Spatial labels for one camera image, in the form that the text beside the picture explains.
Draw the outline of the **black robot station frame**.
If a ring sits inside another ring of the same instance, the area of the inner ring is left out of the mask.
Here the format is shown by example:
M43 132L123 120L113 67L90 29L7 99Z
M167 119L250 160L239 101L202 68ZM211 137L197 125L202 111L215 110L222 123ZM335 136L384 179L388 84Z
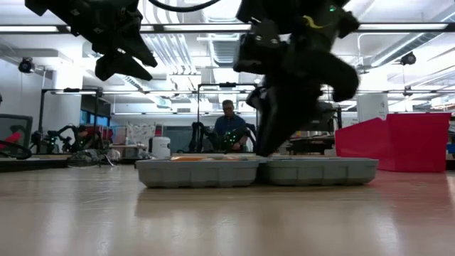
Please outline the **black robot station frame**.
M225 142L221 145L220 137L216 132L207 128L201 121L200 117L202 113L200 112L200 95L220 95L220 94L242 94L246 95L252 92L252 89L238 89L239 86L253 86L254 89L258 88L257 83L236 83L236 82L223 82L223 83L201 83L198 85L196 91L192 91L192 94L197 96L197 121L192 123L192 135L191 140L188 145L188 153L202 153L203 152L203 141L207 137L210 143L214 146L214 149L209 150L209 152L223 151L228 152L227 143Z
M95 96L95 112L94 112L94 123L93 127L96 131L99 131L97 128L97 114L98 114L98 100L102 95L102 91L99 89L75 89L75 88L65 88L65 89L42 89L41 90L41 102L40 102L40 113L39 113L39 120L38 120L38 131L43 133L43 114L44 114L44 104L45 104L45 96L47 92L51 92L53 94L61 94L61 95L94 95Z

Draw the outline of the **black robot with green lights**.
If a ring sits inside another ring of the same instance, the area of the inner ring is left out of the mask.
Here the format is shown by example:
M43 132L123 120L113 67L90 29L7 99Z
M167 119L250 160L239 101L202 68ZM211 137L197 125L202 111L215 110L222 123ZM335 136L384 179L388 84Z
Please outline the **black robot with green lights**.
M78 127L69 124L56 131L48 130L47 134L35 131L31 135L29 149L35 147L38 154L76 153L82 151L77 149ZM92 135L92 146L89 149L107 149L102 139L102 133L96 131L94 127L86 127Z

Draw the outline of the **silver ceiling duct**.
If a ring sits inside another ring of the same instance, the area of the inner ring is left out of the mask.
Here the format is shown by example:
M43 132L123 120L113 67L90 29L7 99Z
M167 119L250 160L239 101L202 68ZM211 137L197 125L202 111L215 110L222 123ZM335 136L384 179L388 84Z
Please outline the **silver ceiling duct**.
M220 0L200 11L202 23L240 23L236 18L242 0ZM197 41L205 45L211 63L218 67L231 67L237 50L239 33L203 33Z

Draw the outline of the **grey-blue plastic tool case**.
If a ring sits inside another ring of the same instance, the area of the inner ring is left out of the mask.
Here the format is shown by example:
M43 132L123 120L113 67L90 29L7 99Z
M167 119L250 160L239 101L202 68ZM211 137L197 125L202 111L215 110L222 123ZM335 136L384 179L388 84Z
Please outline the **grey-blue plastic tool case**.
M238 157L241 161L136 162L139 180L147 188L231 188L265 183L276 186L363 185L376 176L378 161L337 156L272 156L253 154L182 154L179 156Z

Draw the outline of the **white numbered pillar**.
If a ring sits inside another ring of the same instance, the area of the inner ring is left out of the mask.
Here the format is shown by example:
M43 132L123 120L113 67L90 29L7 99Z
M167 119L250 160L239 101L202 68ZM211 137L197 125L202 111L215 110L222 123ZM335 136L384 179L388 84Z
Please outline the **white numbered pillar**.
M365 122L377 117L385 119L389 113L388 97L385 93L369 93L357 97L358 121Z

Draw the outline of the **red flat object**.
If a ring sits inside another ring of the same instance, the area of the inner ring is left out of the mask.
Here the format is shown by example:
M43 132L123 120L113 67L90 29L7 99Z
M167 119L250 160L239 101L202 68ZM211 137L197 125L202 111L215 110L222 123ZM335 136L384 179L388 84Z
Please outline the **red flat object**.
M11 135L7 136L5 139L0 139L0 144L7 145L7 144L17 144L22 139L22 133L14 132Z

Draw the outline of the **person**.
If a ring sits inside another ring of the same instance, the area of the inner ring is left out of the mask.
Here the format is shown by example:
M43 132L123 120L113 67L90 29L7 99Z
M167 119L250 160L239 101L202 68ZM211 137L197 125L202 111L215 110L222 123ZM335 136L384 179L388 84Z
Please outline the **person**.
M223 141L224 136L237 129L245 128L246 121L241 118L240 116L235 114L234 111L234 104L232 100L224 100L222 102L223 113L224 115L218 117L215 121L215 132L220 137L220 143L218 144L218 148L220 150L226 151L226 143ZM238 138L237 141L232 143L229 151L233 152L241 152L245 150L245 143L248 140L248 136L243 136Z
M77 149L89 149L92 146L92 135L84 125L77 128Z

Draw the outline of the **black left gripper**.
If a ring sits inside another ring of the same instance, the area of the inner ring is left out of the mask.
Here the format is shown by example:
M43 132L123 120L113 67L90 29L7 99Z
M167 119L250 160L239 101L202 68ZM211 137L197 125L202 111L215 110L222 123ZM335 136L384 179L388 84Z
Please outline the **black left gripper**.
M71 0L70 3L73 35L83 36L101 53L110 48L121 48L126 52L109 53L99 58L95 64L97 78L106 81L115 74L142 80L153 78L132 57L144 65L158 65L139 34L143 19L138 10L139 0Z

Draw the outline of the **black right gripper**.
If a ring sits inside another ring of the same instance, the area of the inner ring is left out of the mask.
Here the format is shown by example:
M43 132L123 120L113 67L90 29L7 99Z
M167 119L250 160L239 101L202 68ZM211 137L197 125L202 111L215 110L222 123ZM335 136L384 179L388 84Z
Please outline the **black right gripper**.
M332 87L332 98L352 98L359 87L355 68L333 54L335 41L358 30L359 21L342 6L248 6L245 20L269 19L287 43L277 70L263 75L257 155L269 156L306 124L314 113L321 86Z

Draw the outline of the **red bin wall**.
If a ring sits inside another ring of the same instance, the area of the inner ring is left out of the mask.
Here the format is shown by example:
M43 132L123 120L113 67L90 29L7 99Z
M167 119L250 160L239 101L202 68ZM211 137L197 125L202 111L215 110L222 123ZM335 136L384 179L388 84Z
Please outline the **red bin wall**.
M394 172L446 171L451 114L399 113L360 122L335 132L336 154L379 161Z

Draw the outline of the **grey crumpled heap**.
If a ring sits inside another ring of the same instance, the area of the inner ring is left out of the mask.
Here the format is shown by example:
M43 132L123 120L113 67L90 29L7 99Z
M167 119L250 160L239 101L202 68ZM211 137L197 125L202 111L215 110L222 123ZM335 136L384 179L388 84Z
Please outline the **grey crumpled heap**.
M85 149L78 151L68 158L68 166L88 167L110 165L114 166L121 159L121 154L115 149Z

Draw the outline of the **black aluminium table frame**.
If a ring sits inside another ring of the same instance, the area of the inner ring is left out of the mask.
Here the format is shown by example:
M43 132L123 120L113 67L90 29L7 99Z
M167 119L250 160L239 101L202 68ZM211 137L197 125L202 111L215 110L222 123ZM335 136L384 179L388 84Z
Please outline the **black aluminium table frame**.
M43 158L29 158L26 160L0 158L0 173L92 166L117 167L121 165L135 165L136 161L136 159L120 159L119 161L109 162L105 157L93 160L90 158L75 159L71 156L64 156L63 158L44 156Z

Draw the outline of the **grey office chair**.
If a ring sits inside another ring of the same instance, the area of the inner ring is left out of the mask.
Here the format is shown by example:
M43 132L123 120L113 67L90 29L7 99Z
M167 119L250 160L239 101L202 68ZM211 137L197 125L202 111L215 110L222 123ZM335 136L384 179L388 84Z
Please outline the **grey office chair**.
M0 139L5 139L14 132L20 132L23 137L17 144L29 149L31 143L32 124L33 118L29 116L0 114ZM7 146L0 145L0 149L10 154L20 153L17 149Z

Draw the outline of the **black computer monitor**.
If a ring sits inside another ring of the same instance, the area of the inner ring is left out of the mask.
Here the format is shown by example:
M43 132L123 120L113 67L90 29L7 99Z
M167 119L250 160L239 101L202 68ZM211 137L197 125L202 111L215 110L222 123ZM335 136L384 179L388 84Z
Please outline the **black computer monitor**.
M318 113L318 127L322 132L334 132L343 127L340 107L329 102L319 102Z

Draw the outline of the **white air purifier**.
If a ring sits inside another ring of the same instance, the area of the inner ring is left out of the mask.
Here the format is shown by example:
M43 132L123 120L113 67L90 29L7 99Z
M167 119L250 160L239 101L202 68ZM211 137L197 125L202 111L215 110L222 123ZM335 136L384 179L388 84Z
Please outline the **white air purifier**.
M154 137L151 141L151 154L158 159L170 157L171 139L168 137Z

